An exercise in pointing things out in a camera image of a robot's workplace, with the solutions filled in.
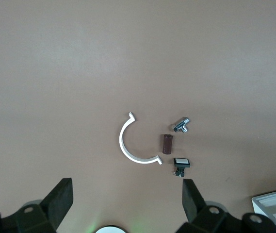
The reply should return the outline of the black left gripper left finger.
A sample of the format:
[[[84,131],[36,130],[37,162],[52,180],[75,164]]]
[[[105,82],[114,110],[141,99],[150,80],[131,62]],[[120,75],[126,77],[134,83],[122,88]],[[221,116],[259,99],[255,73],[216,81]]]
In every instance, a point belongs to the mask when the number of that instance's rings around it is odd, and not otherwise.
[[[1,217],[0,233],[55,233],[73,204],[73,183],[63,178],[42,200],[30,201]]]

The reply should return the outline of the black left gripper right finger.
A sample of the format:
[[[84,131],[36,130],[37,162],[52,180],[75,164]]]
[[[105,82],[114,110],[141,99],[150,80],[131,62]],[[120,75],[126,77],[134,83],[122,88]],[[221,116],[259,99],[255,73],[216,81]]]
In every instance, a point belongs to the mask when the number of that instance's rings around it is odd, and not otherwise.
[[[246,213],[237,219],[216,205],[206,204],[192,179],[183,180],[182,206],[188,221],[178,233],[276,233],[276,224],[264,215]]]

